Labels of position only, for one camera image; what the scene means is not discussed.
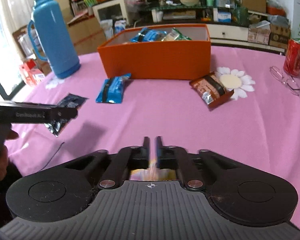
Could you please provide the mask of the person left hand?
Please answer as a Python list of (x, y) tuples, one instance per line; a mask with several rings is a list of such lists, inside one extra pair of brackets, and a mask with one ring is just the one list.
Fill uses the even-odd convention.
[(6, 176), (10, 179), (18, 179), (20, 178), (20, 173), (14, 163), (10, 163), (8, 149), (3, 144), (0, 151), (0, 181), (2, 181)]

